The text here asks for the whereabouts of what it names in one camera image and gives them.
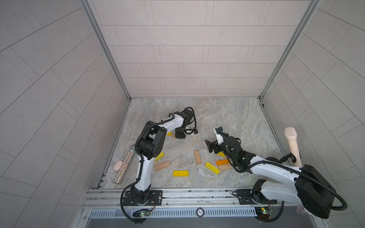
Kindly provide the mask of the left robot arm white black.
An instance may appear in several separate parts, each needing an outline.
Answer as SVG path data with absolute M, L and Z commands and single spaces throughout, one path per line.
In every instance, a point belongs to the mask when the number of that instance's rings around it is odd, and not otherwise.
M 181 112 L 170 113 L 160 122 L 148 121 L 135 143 L 135 150 L 140 157 L 136 181 L 131 186 L 133 199 L 139 204 L 148 201 L 151 187 L 151 173 L 156 157 L 162 152 L 168 133 L 175 131 L 176 139 L 197 134 L 197 122 L 192 107 Z

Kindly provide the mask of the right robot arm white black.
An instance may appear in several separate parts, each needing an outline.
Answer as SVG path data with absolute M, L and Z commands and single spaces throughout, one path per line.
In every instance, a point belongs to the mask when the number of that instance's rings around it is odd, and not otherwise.
M 216 133 L 216 140 L 205 141 L 209 153 L 223 153 L 228 163 L 238 173 L 250 173 L 275 180 L 274 183 L 259 179 L 251 190 L 250 197 L 256 203 L 270 200 L 291 202 L 303 206 L 311 214 L 326 219 L 331 211 L 345 211 L 347 202 L 332 185 L 313 167 L 302 168 L 284 165 L 293 154 L 280 160 L 261 158 L 242 149 L 239 138 L 229 136 L 222 130 Z

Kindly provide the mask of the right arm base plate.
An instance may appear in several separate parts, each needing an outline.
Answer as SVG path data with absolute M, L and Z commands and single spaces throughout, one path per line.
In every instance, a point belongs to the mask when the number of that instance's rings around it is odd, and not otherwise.
M 255 192 L 252 189 L 238 189 L 232 192 L 232 195 L 237 197 L 240 205 L 251 204 L 277 204 L 277 200 L 268 200 L 260 192 Z

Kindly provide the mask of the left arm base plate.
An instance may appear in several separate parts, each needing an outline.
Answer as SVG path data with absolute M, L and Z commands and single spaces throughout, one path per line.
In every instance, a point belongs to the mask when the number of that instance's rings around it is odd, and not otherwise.
M 150 190 L 147 192 L 126 191 L 122 198 L 124 206 L 161 206 L 163 191 Z

